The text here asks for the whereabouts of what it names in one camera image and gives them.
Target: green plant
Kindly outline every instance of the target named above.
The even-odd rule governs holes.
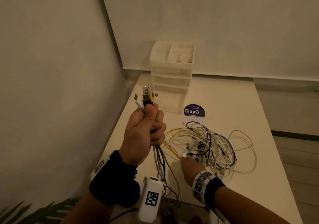
[[[46,207],[42,207],[36,210],[34,213],[26,216],[16,224],[35,224],[35,223],[43,223],[43,224],[56,224],[60,223],[63,218],[67,215],[67,213],[75,206],[75,204],[79,201],[80,197],[69,198],[65,201],[57,203],[54,205],[54,202],[50,203]],[[7,207],[0,212],[0,224],[13,224],[15,223],[31,206],[31,204],[27,206],[22,206],[18,212],[7,222],[5,222],[15,210],[17,210],[21,206],[22,202],[16,205],[14,208],[9,210],[7,213],[4,213]]]

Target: forearm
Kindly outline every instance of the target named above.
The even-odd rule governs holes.
[[[61,224],[107,223],[113,207],[104,205],[88,192],[80,199]]]
[[[231,224],[289,224],[277,214],[227,187],[215,193],[215,206]]]

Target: plant leaf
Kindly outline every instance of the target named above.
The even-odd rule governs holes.
[[[31,204],[27,206],[22,206],[22,208],[17,212],[17,214],[13,218],[11,218],[9,221],[7,221],[6,224],[14,223],[16,220],[19,219],[19,217],[21,217],[30,208],[30,206]]]
[[[40,208],[33,214],[23,218],[21,221],[19,221],[17,224],[34,224],[38,222],[39,220],[42,220],[41,223],[52,223],[55,220],[45,219],[47,216],[54,216],[54,213],[57,210],[68,210],[66,205],[74,205],[79,198],[72,198],[72,199],[66,199],[65,201],[62,201],[60,203],[57,203],[53,205],[53,202],[46,206],[45,208]]]
[[[6,207],[5,209],[3,209],[1,212],[0,212],[0,216],[2,215],[2,213],[7,209],[8,207]]]
[[[0,218],[0,224],[2,222],[4,222],[9,216],[11,216],[11,214],[22,204],[22,202],[20,202],[18,205],[16,205],[14,208],[12,208],[11,210],[9,210],[6,214],[3,215],[3,217]]]

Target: white camera device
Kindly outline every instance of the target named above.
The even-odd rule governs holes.
[[[157,178],[146,176],[141,196],[141,204],[138,208],[138,220],[152,223],[155,221],[162,197],[163,183]]]

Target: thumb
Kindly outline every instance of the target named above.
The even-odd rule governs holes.
[[[147,130],[151,129],[152,124],[156,119],[156,110],[151,104],[146,104],[145,114],[143,120],[140,122],[139,126],[146,128]]]

